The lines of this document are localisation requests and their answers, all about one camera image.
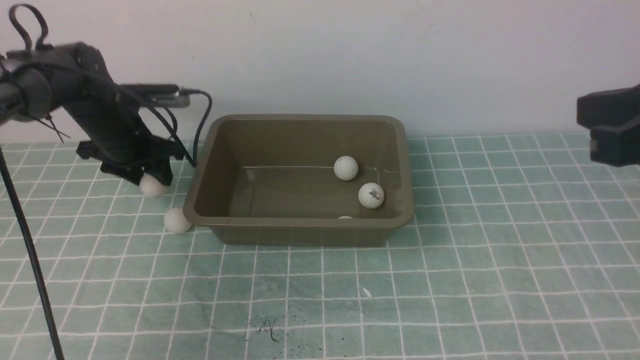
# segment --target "black mount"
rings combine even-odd
[[[577,121],[591,130],[591,160],[640,164],[640,85],[578,98]]]
[[[174,94],[179,90],[177,85],[171,84],[138,84],[123,85],[122,87],[145,98],[150,95]],[[101,161],[100,171],[121,177],[132,184],[139,185],[142,175],[146,173],[156,178],[162,185],[170,186],[173,174],[169,164],[169,157],[174,157],[176,160],[184,158],[184,153],[179,144],[153,135],[149,131],[138,115],[140,110],[139,101],[126,95],[121,95],[118,100],[118,107],[122,113],[128,114],[134,126],[135,135],[138,137],[134,149],[136,154],[133,156],[136,161],[132,163],[114,163],[103,154],[101,148],[93,141],[80,142],[76,154],[84,160],[93,158]]]

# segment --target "white wall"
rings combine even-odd
[[[30,2],[53,44],[98,47],[118,82],[203,88],[212,119],[369,113],[410,135],[575,131],[578,96],[640,83],[638,0]],[[35,34],[30,17],[19,12]],[[2,51],[22,47],[5,16],[0,34]],[[204,107],[179,112],[181,136]],[[0,142],[55,139],[38,124],[0,130]]]

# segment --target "robotic arm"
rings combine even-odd
[[[42,28],[34,49],[29,35],[15,18],[20,6],[31,10]],[[169,186],[173,178],[171,156],[178,160],[186,156],[195,166],[175,128],[154,109],[165,108],[154,102],[154,97],[179,93],[177,85],[115,84],[98,49],[82,42],[44,44],[47,24],[35,7],[14,5],[9,18],[22,36],[25,50],[0,56],[0,125],[9,119],[22,122],[48,119],[50,112],[62,107],[91,139],[79,144],[77,154],[82,159],[101,161],[100,169],[105,173],[134,184],[139,184],[146,173]],[[147,107],[163,121],[175,141],[153,135],[138,115],[140,106]],[[175,117],[169,114],[175,127]]]

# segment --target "black strap loop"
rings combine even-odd
[[[20,37],[22,37],[22,40],[24,41],[24,49],[26,51],[31,50],[31,46],[33,45],[33,43],[31,42],[31,37],[29,36],[29,33],[22,27],[22,25],[20,25],[20,22],[15,17],[15,11],[18,10],[19,7],[23,7],[31,10],[33,15],[38,20],[38,23],[40,24],[40,38],[38,38],[38,41],[36,42],[35,49],[36,50],[43,49],[45,47],[44,39],[49,34],[49,27],[47,26],[47,22],[44,20],[44,17],[40,13],[40,11],[36,9],[36,7],[33,5],[16,4],[9,9],[9,21],[11,21],[11,24],[13,25],[15,30],[18,31],[18,34],[20,34]]]

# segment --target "black cable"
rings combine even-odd
[[[87,71],[79,70],[79,69],[73,69],[73,68],[62,66],[62,65],[58,65],[58,64],[51,64],[51,63],[36,63],[36,64],[39,65],[39,66],[42,66],[42,67],[49,67],[49,68],[52,68],[52,69],[75,72],[76,74],[87,76],[87,77],[92,78],[92,79],[94,79],[96,81],[99,81],[99,82],[101,82],[103,84],[107,84],[109,86],[112,86],[113,88],[117,89],[118,91],[122,92],[123,94],[126,94],[126,95],[132,97],[133,99],[138,101],[142,106],[144,106],[149,111],[151,111],[151,113],[154,114],[158,118],[158,120],[160,120],[160,122],[162,122],[162,124],[167,129],[167,131],[169,131],[169,133],[171,134],[173,139],[175,139],[175,142],[177,142],[179,144],[182,152],[184,153],[184,157],[187,159],[189,164],[192,167],[196,167],[195,160],[191,157],[191,155],[189,154],[189,151],[187,150],[187,148],[185,148],[184,144],[182,143],[182,141],[178,137],[178,134],[172,129],[172,127],[169,125],[169,123],[166,121],[166,119],[162,116],[162,114],[160,114],[156,109],[154,109],[154,104],[152,102],[148,102],[148,101],[142,99],[140,96],[136,95],[134,92],[127,90],[126,88],[114,83],[113,81],[110,81],[110,80],[107,80],[107,79],[103,79],[102,77],[100,77],[98,75],[92,74],[91,72],[87,72]]]
[[[167,114],[169,114],[169,117],[171,118],[171,126],[173,129],[173,132],[178,133],[178,119],[175,118],[175,115],[173,114],[173,112],[169,110],[166,106],[162,106],[160,104],[156,104],[156,105],[160,106],[162,109],[166,111]],[[173,138],[173,135],[169,136],[167,140],[171,140],[172,138]]]
[[[190,94],[204,95],[209,101],[209,104],[207,105],[207,109],[204,111],[204,115],[202,115],[202,120],[200,120],[200,123],[198,124],[198,129],[196,129],[196,136],[193,139],[193,161],[198,163],[198,140],[200,139],[200,133],[202,132],[204,123],[207,121],[207,118],[209,117],[209,113],[211,112],[211,108],[213,107],[213,99],[211,98],[211,95],[209,95],[209,93],[203,90],[198,90],[198,89],[183,89],[183,90],[180,90],[180,93],[187,94],[187,95],[190,95]]]
[[[11,206],[15,212],[15,218],[20,226],[22,237],[24,238],[24,244],[27,247],[27,254],[29,254],[29,260],[33,269],[33,275],[36,280],[36,287],[40,294],[40,300],[42,301],[42,309],[44,310],[44,317],[47,321],[47,328],[49,328],[49,336],[51,337],[51,343],[53,344],[53,352],[56,354],[57,360],[64,360],[65,356],[62,354],[62,345],[60,344],[60,338],[58,337],[58,330],[56,328],[56,322],[51,311],[51,302],[49,301],[49,295],[47,294],[47,288],[45,286],[44,276],[42,275],[42,269],[38,262],[38,254],[36,253],[36,247],[33,244],[33,238],[31,237],[31,231],[27,225],[27,218],[24,216],[22,206],[20,206],[20,199],[15,191],[9,169],[6,166],[2,149],[0,149],[0,173],[6,186],[6,192],[11,200]]]

